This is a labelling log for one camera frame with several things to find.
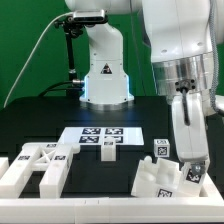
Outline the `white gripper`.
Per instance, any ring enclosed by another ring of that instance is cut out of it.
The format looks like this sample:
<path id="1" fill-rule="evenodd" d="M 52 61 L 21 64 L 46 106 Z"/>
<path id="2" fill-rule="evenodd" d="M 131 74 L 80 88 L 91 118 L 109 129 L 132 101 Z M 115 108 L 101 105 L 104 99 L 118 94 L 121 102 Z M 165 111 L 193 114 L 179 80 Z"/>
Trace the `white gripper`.
<path id="1" fill-rule="evenodd" d="M 209 157 L 205 120 L 200 93 L 187 94 L 187 109 L 190 124 L 184 121 L 182 96 L 175 96 L 172 102 L 172 122 L 177 156 L 181 162 L 201 162 Z M 203 163 L 192 163 L 194 175 L 204 174 Z"/>

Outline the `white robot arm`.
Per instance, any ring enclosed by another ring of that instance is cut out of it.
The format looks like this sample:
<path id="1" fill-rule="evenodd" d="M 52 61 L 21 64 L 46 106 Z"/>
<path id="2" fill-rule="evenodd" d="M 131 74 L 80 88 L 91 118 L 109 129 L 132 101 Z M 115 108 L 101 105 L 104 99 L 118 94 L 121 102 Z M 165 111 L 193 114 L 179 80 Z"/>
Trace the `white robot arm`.
<path id="1" fill-rule="evenodd" d="M 139 11 L 144 42 L 151 47 L 157 93 L 172 108 L 178 158 L 195 174 L 208 169 L 205 118 L 224 116 L 216 94 L 217 45 L 224 42 L 224 0 L 65 0 L 77 21 Z"/>

